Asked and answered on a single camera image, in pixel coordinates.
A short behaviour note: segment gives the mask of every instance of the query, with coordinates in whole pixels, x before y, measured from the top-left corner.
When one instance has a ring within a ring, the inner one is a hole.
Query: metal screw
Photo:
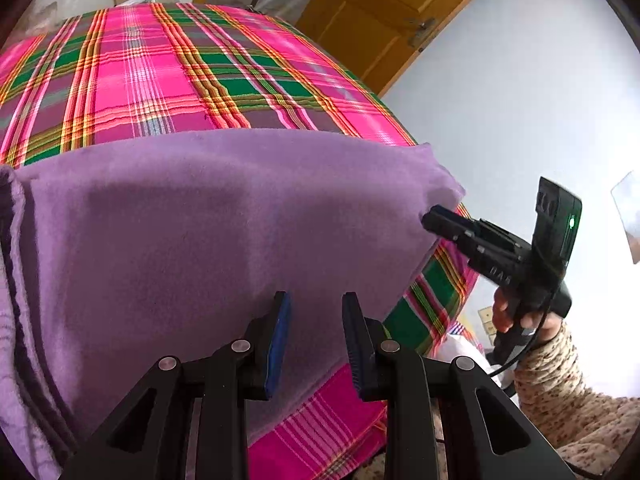
[[[456,366],[461,370],[472,370],[476,364],[471,357],[467,357],[466,355],[462,355],[456,359]]]
[[[394,341],[393,339],[385,339],[382,343],[380,343],[380,349],[383,352],[393,354],[400,349],[400,343],[398,341]]]
[[[177,364],[178,364],[178,361],[176,360],[175,357],[171,357],[171,356],[163,357],[158,362],[158,368],[166,372],[168,370],[173,370]]]
[[[246,339],[238,339],[238,341],[231,343],[231,349],[239,354],[246,352],[249,348],[251,348],[251,343]]]

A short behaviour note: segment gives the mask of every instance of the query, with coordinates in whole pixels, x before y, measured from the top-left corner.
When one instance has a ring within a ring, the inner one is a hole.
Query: human hand
[[[498,332],[507,332],[513,326],[513,319],[507,313],[507,298],[503,291],[499,288],[494,294],[494,326]],[[542,320],[542,312],[531,312],[520,320],[520,325],[523,328],[536,328]],[[551,341],[560,332],[562,326],[562,318],[553,312],[550,312],[546,316],[544,325],[538,332],[537,341],[540,343],[546,343]]]

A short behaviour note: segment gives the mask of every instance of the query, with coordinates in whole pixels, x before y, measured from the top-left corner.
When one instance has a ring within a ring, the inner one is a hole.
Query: wall socket
[[[492,317],[494,316],[494,308],[492,306],[482,308],[481,310],[478,310],[478,316],[480,316],[480,321],[482,322],[484,332],[489,336],[489,341],[491,341],[491,344],[494,344],[495,333],[497,332],[492,321]]]

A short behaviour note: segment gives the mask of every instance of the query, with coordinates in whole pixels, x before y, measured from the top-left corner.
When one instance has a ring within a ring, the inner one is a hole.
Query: bed
[[[285,22],[230,7],[104,9],[0,56],[0,162],[216,128],[324,130],[415,144],[363,83]],[[467,215],[461,204],[460,214]],[[385,319],[433,351],[477,275],[443,240]],[[385,405],[360,402],[345,365],[249,452],[254,479],[342,478],[385,443]],[[310,431],[309,420],[324,428]]]

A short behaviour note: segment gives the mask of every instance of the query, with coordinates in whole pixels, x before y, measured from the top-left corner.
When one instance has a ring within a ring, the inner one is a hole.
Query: door handle
[[[427,18],[422,23],[419,23],[415,34],[409,38],[409,46],[412,46],[413,48],[420,48],[435,25],[435,18]]]

